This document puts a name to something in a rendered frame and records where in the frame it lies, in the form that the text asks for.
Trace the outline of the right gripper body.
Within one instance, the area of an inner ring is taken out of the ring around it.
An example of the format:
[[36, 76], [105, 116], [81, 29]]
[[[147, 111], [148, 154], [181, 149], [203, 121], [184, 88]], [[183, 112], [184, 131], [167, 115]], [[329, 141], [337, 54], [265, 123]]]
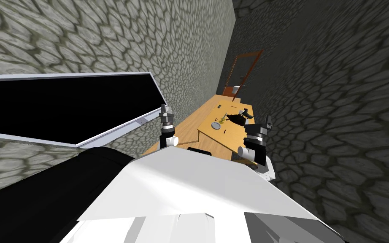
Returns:
[[269, 124], [246, 124], [245, 132], [249, 136], [265, 136], [270, 129]]

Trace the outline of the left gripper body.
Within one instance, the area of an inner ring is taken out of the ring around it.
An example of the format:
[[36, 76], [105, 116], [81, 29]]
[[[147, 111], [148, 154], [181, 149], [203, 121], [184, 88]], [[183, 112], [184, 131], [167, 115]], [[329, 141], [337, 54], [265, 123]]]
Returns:
[[173, 125], [174, 114], [171, 113], [159, 113], [159, 117], [161, 119], [163, 126]]

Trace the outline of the light wooden table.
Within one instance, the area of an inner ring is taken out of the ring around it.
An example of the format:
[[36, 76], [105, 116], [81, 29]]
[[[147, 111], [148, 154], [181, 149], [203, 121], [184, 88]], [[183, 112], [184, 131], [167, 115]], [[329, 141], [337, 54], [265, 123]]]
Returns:
[[194, 147], [208, 151], [214, 157], [231, 160], [232, 154], [243, 146], [244, 127], [224, 121], [220, 129], [215, 130], [211, 124], [226, 114], [237, 114], [245, 108], [249, 114], [254, 114], [252, 106], [240, 103], [239, 98], [214, 95], [175, 127], [175, 136], [179, 138], [177, 146], [183, 149]]

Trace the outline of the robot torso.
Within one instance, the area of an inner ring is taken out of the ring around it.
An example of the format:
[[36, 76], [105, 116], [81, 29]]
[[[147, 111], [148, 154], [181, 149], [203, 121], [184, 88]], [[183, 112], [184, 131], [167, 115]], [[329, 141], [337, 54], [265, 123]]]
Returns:
[[128, 163], [59, 243], [347, 243], [269, 179], [166, 147]]

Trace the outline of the brown wooden frame furniture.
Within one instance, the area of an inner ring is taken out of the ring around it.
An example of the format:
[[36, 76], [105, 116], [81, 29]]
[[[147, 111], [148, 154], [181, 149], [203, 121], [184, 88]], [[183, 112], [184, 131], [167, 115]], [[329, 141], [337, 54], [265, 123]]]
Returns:
[[263, 53], [263, 49], [237, 55], [231, 65], [222, 95], [235, 99]]

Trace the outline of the black window with white frame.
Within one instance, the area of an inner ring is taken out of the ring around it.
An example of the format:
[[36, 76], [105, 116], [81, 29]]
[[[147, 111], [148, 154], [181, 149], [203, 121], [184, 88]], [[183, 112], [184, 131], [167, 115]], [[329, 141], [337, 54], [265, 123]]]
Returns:
[[158, 117], [151, 72], [0, 75], [0, 139], [99, 147]]

